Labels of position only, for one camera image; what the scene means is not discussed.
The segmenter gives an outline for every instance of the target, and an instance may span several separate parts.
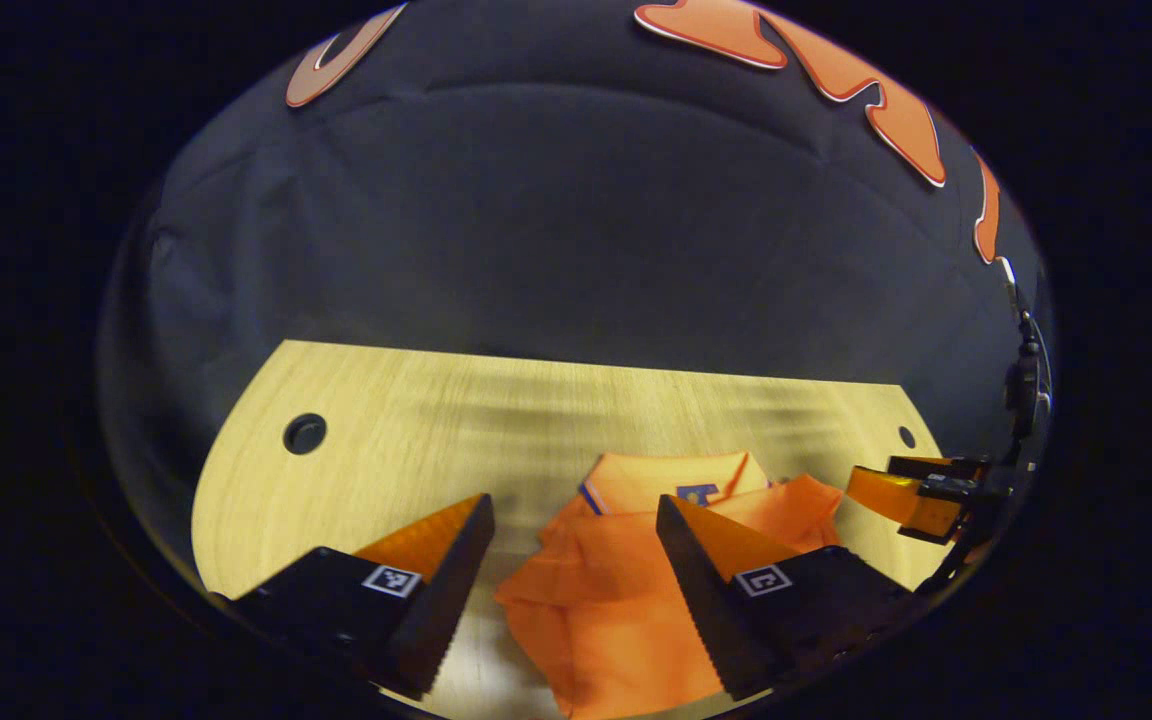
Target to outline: wooden tabletop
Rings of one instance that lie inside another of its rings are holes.
[[[283,446],[289,420],[319,414],[323,445]],[[912,450],[900,429],[914,434]],[[811,473],[846,488],[851,465],[938,456],[897,386],[818,382],[282,342],[238,399],[207,456],[194,553],[211,591],[237,598],[316,546],[355,552],[479,492],[497,533],[433,692],[420,707],[456,720],[558,719],[544,675],[513,642],[497,585],[539,548],[536,532],[571,500],[604,452],[750,450],[770,477]],[[846,498],[838,531],[914,588],[946,547]],[[691,720],[717,696],[654,717]]]

